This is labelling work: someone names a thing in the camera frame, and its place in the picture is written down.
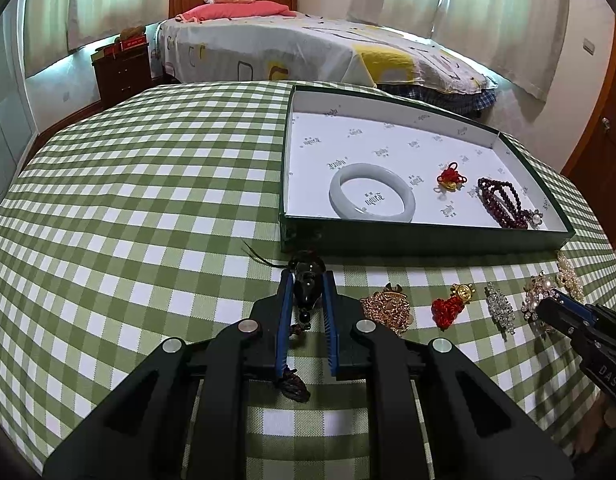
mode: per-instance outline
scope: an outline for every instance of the tablecloth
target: tablecloth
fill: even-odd
[[[150,89],[56,134],[16,179],[0,208],[0,423],[36,468],[160,341],[214,336],[275,292],[278,270],[249,259],[242,240],[287,260],[277,221],[292,86]],[[616,310],[616,257],[597,219],[568,180],[528,158],[576,228],[564,251],[587,301]],[[523,286],[556,272],[554,254],[326,264],[354,298],[401,284],[415,318],[405,337],[419,342],[440,335],[431,302],[474,283],[476,300],[444,336],[567,444],[594,386],[567,339],[543,339],[520,314]],[[507,340],[488,314],[489,281],[515,308]],[[329,376],[321,316],[289,365],[312,398],[297,404],[251,383],[248,478],[367,478],[365,385]]]

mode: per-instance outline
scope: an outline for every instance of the pink pillow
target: pink pillow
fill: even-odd
[[[178,14],[178,22],[205,22],[206,20],[219,20],[221,18],[249,18],[250,16],[296,16],[287,5],[265,0],[251,4],[206,4]]]

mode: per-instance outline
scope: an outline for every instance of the metal screw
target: metal screw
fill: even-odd
[[[437,352],[440,352],[441,354],[445,354],[453,349],[453,344],[450,343],[448,339],[443,339],[442,337],[439,337],[432,341],[432,348],[434,348],[435,350],[437,350]]]
[[[242,332],[249,334],[259,328],[259,323],[257,323],[254,319],[244,319],[239,323],[238,328]]]
[[[161,348],[164,352],[174,354],[181,350],[182,346],[183,344],[181,343],[181,340],[177,339],[176,337],[171,337],[170,339],[166,339],[165,341],[163,341]]]
[[[360,319],[359,321],[357,321],[357,330],[359,332],[363,332],[364,334],[370,334],[371,332],[374,332],[375,328],[377,328],[376,324],[374,324],[374,321],[371,321],[369,319]]]

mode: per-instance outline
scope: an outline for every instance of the wooden door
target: wooden door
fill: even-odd
[[[616,248],[616,31],[609,73],[602,89],[589,128],[588,142],[580,150],[575,161],[568,161],[563,174],[581,191],[599,219],[608,239]]]

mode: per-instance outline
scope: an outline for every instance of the wall switch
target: wall switch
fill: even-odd
[[[591,56],[595,55],[595,44],[588,38],[584,38],[584,50]]]

